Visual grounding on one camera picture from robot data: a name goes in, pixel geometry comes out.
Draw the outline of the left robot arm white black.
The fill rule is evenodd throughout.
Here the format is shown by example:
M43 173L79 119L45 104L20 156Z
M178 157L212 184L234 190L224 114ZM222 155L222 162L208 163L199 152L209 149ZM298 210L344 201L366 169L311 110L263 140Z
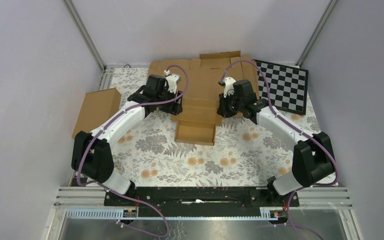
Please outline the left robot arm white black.
M181 113L183 92L177 89L180 81L181 76L175 73L151 74L105 123L90 132L77 133L72 169L115 191L115 197L122 205L132 204L135 192L130 188L131 181L115 169L112 149L128 130L156 109L171 115Z

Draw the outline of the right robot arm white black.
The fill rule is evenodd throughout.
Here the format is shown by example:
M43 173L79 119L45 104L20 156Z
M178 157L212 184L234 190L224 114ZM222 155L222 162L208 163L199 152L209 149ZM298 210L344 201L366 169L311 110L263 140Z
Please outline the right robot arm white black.
M333 148L329 136L312 133L290 122L270 101L258 99L252 84L244 79L236 81L225 77L219 81L223 93L219 94L217 114L231 118L241 113L280 138L293 152L291 171L270 180L267 201L273 206L281 205L287 194L307 188L335 172Z

